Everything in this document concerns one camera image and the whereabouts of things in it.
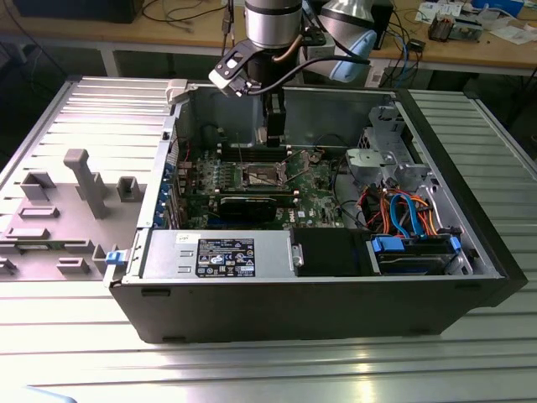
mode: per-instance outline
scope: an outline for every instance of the black box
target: black box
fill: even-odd
[[[383,45],[386,29],[393,11],[394,5],[390,0],[375,0],[371,7],[371,14],[375,20],[373,29],[377,33],[377,41],[373,47],[375,50],[379,50]]]
[[[130,24],[143,0],[13,0],[22,17],[90,19]]]

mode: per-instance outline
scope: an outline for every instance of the white paper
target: white paper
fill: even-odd
[[[494,31],[490,31],[490,33],[499,38],[508,40],[513,44],[526,44],[532,40],[537,40],[537,34],[510,25],[504,28],[495,29]]]
[[[416,21],[431,24],[435,19],[436,13],[449,14],[453,17],[461,15],[463,3],[431,3],[425,2],[420,4],[419,12],[416,13]]]

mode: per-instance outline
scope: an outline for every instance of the blue latch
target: blue latch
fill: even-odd
[[[396,237],[376,237],[371,244],[373,245],[373,251],[378,252],[402,252],[404,251],[404,244],[401,238]]]
[[[130,249],[114,250],[113,252],[108,252],[107,257],[105,258],[105,262],[107,262],[107,264],[117,265],[127,264],[129,252]]]
[[[461,241],[459,241],[459,238],[451,237],[450,242],[451,242],[451,246],[456,252],[459,252],[461,250]]]

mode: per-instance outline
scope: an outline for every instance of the wire bundle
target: wire bundle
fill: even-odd
[[[408,67],[409,62],[409,49],[407,46],[408,41],[410,41],[410,34],[409,31],[403,27],[403,24],[401,22],[401,18],[397,14],[396,7],[394,7],[394,10],[392,12],[392,15],[397,19],[397,23],[389,23],[390,29],[386,31],[387,34],[392,35],[394,38],[396,38],[395,44],[401,51],[401,56],[398,58],[397,62],[395,63],[394,69],[389,73],[386,74],[386,78],[384,81],[380,84],[380,87],[385,86],[386,83],[389,81],[389,85],[393,86],[395,82],[395,87],[399,87],[404,81],[410,80],[410,86],[414,83],[414,79],[418,74],[418,69],[420,68],[420,61],[423,56],[423,53],[415,51],[416,54],[416,62]],[[400,34],[395,32],[393,28],[396,28],[400,31]],[[399,63],[401,60],[404,61],[403,63],[403,69],[398,75],[395,75],[395,69],[399,66]]]
[[[407,217],[410,218],[410,223],[414,234],[418,237],[438,235],[435,229],[433,220],[432,207],[417,195],[411,195],[406,191],[400,191],[398,189],[387,189],[382,191],[375,189],[375,193],[378,194],[378,209],[367,221],[365,227],[375,233],[382,233],[385,235],[396,235],[401,238],[410,238],[410,233],[404,228],[404,222]],[[358,201],[358,206],[362,207],[362,204],[366,196],[372,196],[371,188],[367,188]],[[408,208],[408,211],[404,214],[401,220],[397,218],[397,206],[403,205]],[[373,224],[382,218],[382,224],[377,228],[373,228]]]

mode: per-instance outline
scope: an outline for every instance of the computer case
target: computer case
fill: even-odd
[[[88,19],[130,24],[143,0],[13,0],[23,17]]]

